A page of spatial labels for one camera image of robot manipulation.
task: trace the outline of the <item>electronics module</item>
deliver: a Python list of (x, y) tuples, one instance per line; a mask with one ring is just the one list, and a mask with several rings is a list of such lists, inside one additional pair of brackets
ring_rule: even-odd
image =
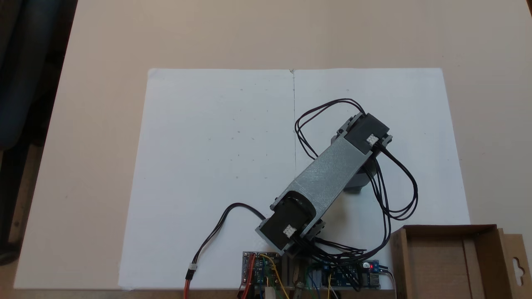
[(250, 268), (250, 262), (253, 259), (251, 283), (254, 285), (263, 284), (264, 286), (271, 286), (278, 284), (279, 281), (276, 278), (275, 271), (271, 261), (267, 258), (260, 256), (264, 254), (270, 257), (275, 262), (275, 267), (281, 275), (282, 258), (277, 252), (250, 252), (245, 251), (242, 253), (242, 283), (247, 283), (248, 270)]
[[(355, 265), (349, 265), (346, 268), (347, 271), (351, 272), (359, 280), (360, 287), (380, 289), (380, 267), (378, 260), (367, 260)], [(329, 285), (329, 276), (331, 278), (331, 287), (352, 287), (340, 268), (331, 268), (328, 265), (323, 265), (321, 269), (322, 286), (326, 287)]]

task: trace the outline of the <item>beige table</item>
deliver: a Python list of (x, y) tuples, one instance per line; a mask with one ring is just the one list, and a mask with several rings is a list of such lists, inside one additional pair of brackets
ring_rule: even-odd
[(150, 68), (441, 67), (471, 221), (532, 256), (531, 36), (526, 0), (80, 0), (15, 286), (118, 287)]

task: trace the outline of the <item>dark fabric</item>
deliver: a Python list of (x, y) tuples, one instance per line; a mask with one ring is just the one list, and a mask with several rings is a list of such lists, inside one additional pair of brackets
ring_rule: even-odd
[(22, 0), (0, 0), (0, 66), (19, 16)]
[(0, 150), (14, 146), (22, 132), (60, 4), (61, 0), (22, 3), (0, 69)]

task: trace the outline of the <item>red wire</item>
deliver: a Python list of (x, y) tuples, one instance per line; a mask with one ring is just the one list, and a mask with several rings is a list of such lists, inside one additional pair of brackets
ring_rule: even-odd
[(183, 299), (188, 299), (188, 289), (190, 287), (190, 280), (185, 280), (185, 289), (183, 290)]
[(253, 254), (253, 257), (250, 259), (250, 269), (247, 271), (247, 284), (246, 288), (244, 289), (244, 293), (242, 295), (242, 299), (246, 299), (247, 292), (250, 291), (250, 285), (251, 285), (251, 278), (253, 277), (253, 265), (255, 265), (255, 254)]

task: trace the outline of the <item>black cable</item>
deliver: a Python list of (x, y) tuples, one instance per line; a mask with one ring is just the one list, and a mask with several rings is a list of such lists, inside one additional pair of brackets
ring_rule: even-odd
[[(223, 212), (222, 214), (222, 217), (220, 217), (220, 220), (218, 221), (218, 223), (216, 224), (216, 226), (214, 227), (214, 229), (212, 230), (212, 232), (209, 234), (209, 236), (207, 237), (207, 239), (205, 239), (205, 241), (203, 242), (203, 244), (201, 244), (201, 246), (199, 247), (198, 251), (196, 252), (196, 254), (194, 255), (194, 258), (192, 259), (192, 264), (196, 264), (197, 261), (198, 261), (198, 258), (200, 257), (200, 254), (201, 254), (201, 251), (203, 250), (203, 248), (207, 245), (207, 243), (209, 243), (209, 241), (216, 235), (216, 233), (218, 231), (220, 231), (220, 229), (222, 228), (223, 226), (223, 223), (225, 222), (226, 218), (227, 218), (227, 215), (229, 214), (229, 212), (236, 208), (236, 207), (244, 207), (248, 210), (250, 210), (251, 212), (253, 212), (253, 214), (255, 214), (257, 217), (259, 217), (261, 220), (264, 220), (266, 219), (266, 217), (264, 217), (264, 215), (257, 211), (255, 208), (247, 205), (247, 204), (244, 204), (244, 203), (233, 203), (233, 204), (230, 204), (226, 209), (225, 211)], [(187, 272), (187, 276), (185, 279), (188, 279), (188, 280), (191, 280), (192, 279), (192, 276), (194, 275), (194, 272), (196, 270), (195, 269), (188, 269), (188, 272)]]
[[(318, 154), (316, 153), (316, 151), (312, 148), (312, 146), (310, 146), (309, 142), (306, 140), (305, 136), (303, 135), (303, 132), (301, 132), (301, 129), (311, 120), (313, 120), (315, 117), (317, 117), (318, 115), (320, 115), (323, 111), (329, 109), (330, 107), (332, 107), (333, 105), (336, 105), (336, 104), (339, 104), (339, 103), (345, 103), (345, 104), (350, 104), (352, 106), (354, 106), (355, 108), (357, 108), (363, 115), (365, 115), (365, 111), (364, 109), (362, 108), (362, 106), (355, 100), (351, 99), (351, 98), (340, 98), (340, 99), (335, 99), (335, 100), (332, 100), (332, 101), (329, 101), (325, 104), (322, 104), (318, 107), (315, 107), (313, 109), (310, 109), (308, 110), (307, 112), (303, 113), (295, 122), (294, 124), (294, 130), (296, 132), (296, 136), (297, 136), (297, 139), (299, 140), (301, 146), (303, 147), (303, 150), (305, 151), (305, 153), (307, 154), (307, 156), (309, 156), (311, 159), (316, 159), (318, 157)], [(300, 125), (300, 122), (301, 120), (307, 116), (307, 115), (310, 115), (311, 113), (314, 113), (316, 111), (320, 110), (318, 113), (316, 113), (315, 115), (313, 115), (312, 117), (310, 117), (308, 120), (306, 120), (303, 124)]]
[[(309, 144), (309, 142), (306, 140), (305, 136), (301, 132), (302, 127), (304, 127), (308, 122), (310, 122), (312, 119), (317, 117), (319, 114), (321, 114), (326, 109), (330, 108), (331, 106), (338, 104), (338, 103), (347, 103), (355, 106), (359, 111), (365, 115), (364, 110), (362, 107), (355, 101), (351, 102), (351, 99), (338, 99), (334, 101), (330, 101), (328, 103), (325, 103), (321, 106), (318, 106), (316, 108), (313, 108), (307, 112), (305, 112), (303, 115), (301, 115), (300, 118), (298, 118), (294, 124), (294, 129), (297, 135), (297, 138), (305, 150), (305, 153), (311, 158), (316, 159), (318, 157), (318, 154), (316, 151), (312, 148), (312, 146)], [(309, 119), (305, 120), (303, 124), (301, 124), (301, 121), (304, 117), (311, 115), (314, 113)], [(384, 182), (384, 176), (382, 173), (382, 169), (380, 168), (380, 165), (378, 161), (373, 157), (373, 163), (375, 163), (375, 169), (376, 174), (373, 175), (368, 169), (363, 168), (363, 171), (366, 173), (366, 175), (369, 178), (369, 181), (371, 183), (371, 187), (373, 190), (373, 194), (375, 195), (375, 198), (377, 199), (377, 202), (379, 203), (379, 206), (383, 213), (383, 226), (384, 226), (384, 234), (383, 234), (383, 240), (379, 246), (376, 248), (366, 251), (359, 248), (343, 245), (340, 243), (331, 242), (328, 240), (324, 240), (321, 238), (315, 238), (313, 241), (310, 241), (306, 238), (299, 238), (297, 235), (292, 238), (294, 243), (301, 247), (303, 251), (308, 254), (313, 260), (317, 261), (321, 264), (328, 264), (331, 267), (339, 267), (341, 272), (344, 274), (344, 276), (350, 280), (350, 283), (353, 285), (353, 288), (355, 290), (360, 290), (360, 284), (358, 281), (353, 277), (352, 273), (349, 271), (348, 267), (349, 265), (356, 265), (364, 260), (367, 260), (374, 256), (378, 251), (380, 251), (386, 244), (389, 242), (392, 232), (392, 223), (391, 219), (394, 220), (406, 220), (408, 219), (415, 211), (417, 204), (418, 204), (418, 186), (417, 183), (413, 177), (413, 175), (409, 172), (409, 170), (399, 161), (397, 160), (387, 149), (386, 147), (381, 143), (376, 143), (376, 148), (383, 152), (387, 157), (389, 157), (397, 166), (403, 170), (403, 172), (408, 176), (408, 178), (412, 181), (412, 187), (413, 187), (413, 196), (411, 202), (406, 205), (404, 208), (399, 210), (392, 210), (389, 207), (389, 201), (388, 201), (388, 193), (386, 190), (386, 184)], [(317, 244), (322, 244), (328, 247), (332, 247), (335, 249), (338, 249), (340, 253), (329, 253), (317, 246)]]

